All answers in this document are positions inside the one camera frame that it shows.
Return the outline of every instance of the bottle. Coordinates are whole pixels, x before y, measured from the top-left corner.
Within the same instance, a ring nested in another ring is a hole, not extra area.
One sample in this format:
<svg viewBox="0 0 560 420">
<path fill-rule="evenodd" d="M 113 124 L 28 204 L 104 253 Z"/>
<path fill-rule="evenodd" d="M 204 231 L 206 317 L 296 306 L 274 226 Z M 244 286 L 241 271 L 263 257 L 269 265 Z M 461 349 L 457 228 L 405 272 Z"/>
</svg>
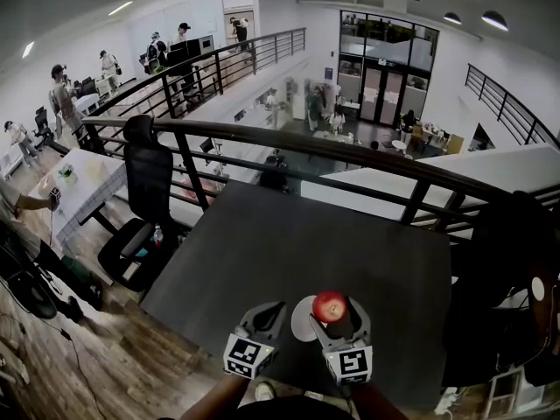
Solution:
<svg viewBox="0 0 560 420">
<path fill-rule="evenodd" d="M 154 241 L 154 245 L 156 246 L 156 248 L 161 248 L 161 243 L 164 240 L 164 232 L 162 231 L 159 224 L 156 224 L 156 231 L 154 232 L 154 235 L 151 237 L 151 239 Z"/>
</svg>

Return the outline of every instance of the glass door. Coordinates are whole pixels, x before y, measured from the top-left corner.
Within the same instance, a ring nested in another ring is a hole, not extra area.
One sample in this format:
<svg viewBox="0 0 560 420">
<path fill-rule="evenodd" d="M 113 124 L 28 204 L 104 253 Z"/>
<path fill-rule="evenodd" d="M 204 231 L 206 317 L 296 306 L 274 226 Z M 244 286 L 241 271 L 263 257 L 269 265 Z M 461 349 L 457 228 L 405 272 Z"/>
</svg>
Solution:
<svg viewBox="0 0 560 420">
<path fill-rule="evenodd" d="M 360 118 L 375 121 L 376 106 L 382 82 L 382 71 L 366 68 Z"/>
<path fill-rule="evenodd" d="M 399 95 L 401 93 L 401 84 L 403 83 L 403 76 L 398 73 L 391 73 L 384 71 L 385 75 L 385 90 L 382 96 L 383 107 L 381 108 L 381 117 L 379 123 L 393 125 L 395 121 L 396 107 L 399 102 Z"/>
</svg>

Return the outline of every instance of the shoe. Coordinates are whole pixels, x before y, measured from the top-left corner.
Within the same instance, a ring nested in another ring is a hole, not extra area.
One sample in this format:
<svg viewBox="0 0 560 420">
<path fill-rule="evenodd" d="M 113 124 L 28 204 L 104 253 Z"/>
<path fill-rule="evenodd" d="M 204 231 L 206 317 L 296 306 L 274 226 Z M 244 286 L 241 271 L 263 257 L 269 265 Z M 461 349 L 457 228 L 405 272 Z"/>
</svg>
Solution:
<svg viewBox="0 0 560 420">
<path fill-rule="evenodd" d="M 266 402 L 268 400 L 273 400 L 277 397 L 277 393 L 274 388 L 266 381 L 260 382 L 255 389 L 255 399 L 258 402 Z"/>
<path fill-rule="evenodd" d="M 82 312 L 78 301 L 70 296 L 68 298 L 68 314 L 66 315 L 70 320 L 75 322 L 76 324 L 80 322 L 84 318 L 84 313 Z"/>
</svg>

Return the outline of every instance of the apple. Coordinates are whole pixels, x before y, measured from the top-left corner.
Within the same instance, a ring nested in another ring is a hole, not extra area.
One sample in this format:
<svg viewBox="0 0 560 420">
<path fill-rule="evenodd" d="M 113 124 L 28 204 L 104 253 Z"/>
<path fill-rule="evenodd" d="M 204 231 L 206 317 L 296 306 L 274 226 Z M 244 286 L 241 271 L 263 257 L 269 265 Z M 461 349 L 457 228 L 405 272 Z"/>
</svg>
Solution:
<svg viewBox="0 0 560 420">
<path fill-rule="evenodd" d="M 327 290 L 313 300 L 313 315 L 326 324 L 341 320 L 347 313 L 347 301 L 339 292 Z"/>
</svg>

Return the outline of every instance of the light fixture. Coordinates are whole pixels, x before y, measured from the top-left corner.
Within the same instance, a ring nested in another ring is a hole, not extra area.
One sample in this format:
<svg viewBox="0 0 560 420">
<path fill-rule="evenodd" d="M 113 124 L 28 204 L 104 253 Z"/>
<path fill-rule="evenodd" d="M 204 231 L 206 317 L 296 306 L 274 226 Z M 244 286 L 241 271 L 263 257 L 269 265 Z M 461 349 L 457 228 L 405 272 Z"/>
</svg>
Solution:
<svg viewBox="0 0 560 420">
<path fill-rule="evenodd" d="M 461 25 L 461 19 L 454 12 L 446 12 L 445 15 L 444 15 L 444 19 L 447 20 L 448 22 L 452 22 L 454 24 Z"/>
<path fill-rule="evenodd" d="M 24 55 L 21 57 L 21 59 L 25 59 L 27 56 L 29 56 L 29 53 L 33 48 L 33 44 L 35 44 L 35 41 L 31 42 L 30 44 L 27 44 L 27 47 L 24 50 Z"/>
<path fill-rule="evenodd" d="M 125 4 L 122 4 L 121 6 L 119 6 L 116 10 L 112 10 L 109 15 L 112 16 L 113 14 L 115 14 L 116 12 L 120 11 L 122 8 L 126 8 L 129 4 L 131 4 L 132 1 L 127 2 Z"/>
<path fill-rule="evenodd" d="M 506 23 L 506 19 L 495 10 L 488 10 L 484 14 L 482 14 L 482 20 L 484 20 L 487 24 L 495 26 L 496 28 L 504 32 L 508 31 L 508 24 Z"/>
</svg>

